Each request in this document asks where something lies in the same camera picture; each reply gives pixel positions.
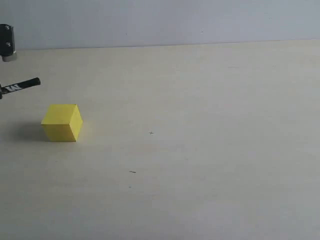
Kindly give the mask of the black and white marker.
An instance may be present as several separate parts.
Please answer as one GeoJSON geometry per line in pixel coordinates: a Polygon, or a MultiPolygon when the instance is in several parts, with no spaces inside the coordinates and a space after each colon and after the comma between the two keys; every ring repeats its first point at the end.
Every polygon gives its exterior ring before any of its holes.
{"type": "Polygon", "coordinates": [[[41,84],[40,79],[38,77],[35,77],[35,78],[29,79],[29,80],[26,80],[23,82],[19,82],[19,83],[7,85],[7,86],[1,86],[0,87],[0,94],[6,95],[6,94],[13,93],[16,91],[39,86],[40,84],[41,84]]]}

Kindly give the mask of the yellow cube block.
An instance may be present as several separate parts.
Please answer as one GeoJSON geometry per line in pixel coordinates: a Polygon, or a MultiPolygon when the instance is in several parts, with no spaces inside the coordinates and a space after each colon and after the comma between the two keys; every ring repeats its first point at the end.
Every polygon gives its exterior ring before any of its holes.
{"type": "Polygon", "coordinates": [[[51,142],[76,142],[83,120],[77,104],[51,104],[41,126],[51,142]]]}

